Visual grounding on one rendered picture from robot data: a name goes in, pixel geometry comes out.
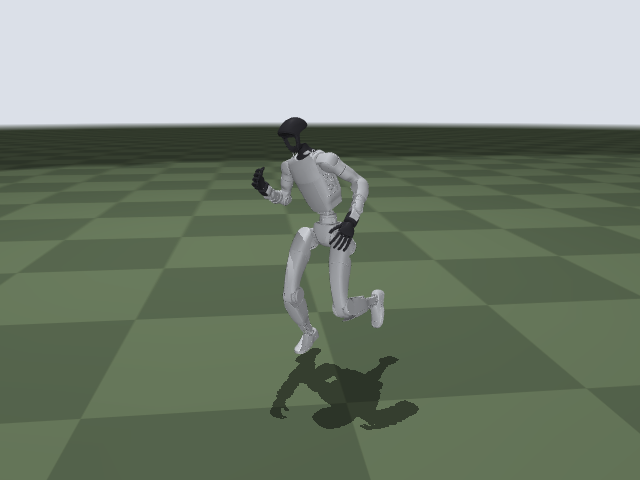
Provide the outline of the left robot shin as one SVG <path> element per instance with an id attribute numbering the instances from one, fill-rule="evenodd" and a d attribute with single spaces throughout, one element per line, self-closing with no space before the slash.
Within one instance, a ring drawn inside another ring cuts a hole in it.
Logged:
<path id="1" fill-rule="evenodd" d="M 377 302 L 375 303 L 375 301 Z M 343 308 L 345 314 L 349 317 L 344 318 L 342 321 L 348 321 L 366 313 L 374 305 L 377 305 L 377 303 L 377 296 L 368 298 L 365 298 L 364 296 L 350 297 L 349 299 L 347 299 L 346 305 Z"/>

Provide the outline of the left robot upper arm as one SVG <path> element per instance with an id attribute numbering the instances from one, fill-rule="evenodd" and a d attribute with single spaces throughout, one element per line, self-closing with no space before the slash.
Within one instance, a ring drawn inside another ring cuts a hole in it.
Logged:
<path id="1" fill-rule="evenodd" d="M 316 158 L 316 164 L 323 171 L 327 173 L 334 173 L 341 179 L 350 182 L 352 184 L 350 187 L 352 192 L 358 189 L 358 179 L 363 178 L 332 152 L 319 154 Z"/>

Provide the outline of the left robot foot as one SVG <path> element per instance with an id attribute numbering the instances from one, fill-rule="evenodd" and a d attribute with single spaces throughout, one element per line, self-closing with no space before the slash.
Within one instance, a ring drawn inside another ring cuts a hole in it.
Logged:
<path id="1" fill-rule="evenodd" d="M 377 305 L 374 305 L 371 310 L 371 324 L 374 328 L 380 328 L 384 320 L 384 291 L 374 290 L 371 293 L 371 297 L 378 297 Z M 377 301 L 375 301 L 376 303 Z M 373 304 L 375 304 L 373 303 Z M 371 306 L 371 305 L 370 305 Z"/>

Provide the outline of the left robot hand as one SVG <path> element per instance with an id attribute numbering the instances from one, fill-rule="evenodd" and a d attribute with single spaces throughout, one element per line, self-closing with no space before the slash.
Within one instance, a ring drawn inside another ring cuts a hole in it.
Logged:
<path id="1" fill-rule="evenodd" d="M 343 239 L 343 237 L 344 237 L 344 240 L 343 240 L 343 242 L 341 243 L 341 245 L 340 245 L 340 247 L 338 248 L 338 250 L 340 250 L 340 249 L 344 246 L 344 244 L 346 243 L 347 239 L 349 238 L 349 239 L 348 239 L 348 241 L 347 241 L 347 244 L 346 244 L 345 248 L 343 249 L 343 252 L 344 252 L 344 251 L 349 247 L 350 242 L 351 242 L 351 240 L 352 240 L 352 237 L 353 237 L 353 235 L 354 235 L 354 227 L 356 227 L 356 225 L 357 225 L 357 223 L 358 223 L 358 221 L 359 221 L 359 219 L 358 219 L 358 221 L 356 222 L 356 220 L 355 220 L 355 219 L 353 219 L 353 218 L 349 217 L 349 216 L 350 216 L 350 214 L 351 214 L 351 211 L 349 211 L 349 212 L 347 213 L 347 215 L 346 215 L 346 217 L 345 217 L 345 219 L 344 219 L 344 222 L 342 222 L 341 224 L 339 224 L 339 225 L 337 225 L 337 226 L 333 227 L 333 228 L 329 231 L 329 233 L 331 234 L 331 233 L 333 233 L 335 230 L 337 230 L 337 229 L 339 228 L 338 233 L 337 233 L 337 234 L 335 235 L 335 237 L 330 241 L 330 243 L 329 243 L 329 244 L 332 244 L 332 243 L 333 243 L 333 242 L 338 238 L 338 236 L 339 236 L 339 235 L 341 235 L 341 236 L 340 236 L 340 238 L 338 239 L 338 241 L 336 242 L 336 244 L 333 246 L 333 248 L 336 248 L 336 247 L 339 245 L 339 243 L 341 242 L 341 240 Z"/>

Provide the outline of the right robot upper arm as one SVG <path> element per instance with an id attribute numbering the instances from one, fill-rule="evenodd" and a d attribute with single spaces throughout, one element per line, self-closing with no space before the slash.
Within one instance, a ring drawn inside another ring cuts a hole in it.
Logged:
<path id="1" fill-rule="evenodd" d="M 284 206 L 288 205 L 292 201 L 291 190 L 294 183 L 294 179 L 288 167 L 289 160 L 286 160 L 281 164 L 282 174 L 281 174 L 281 182 L 280 182 L 281 184 L 280 192 L 283 194 L 283 200 L 280 202 L 280 204 Z"/>

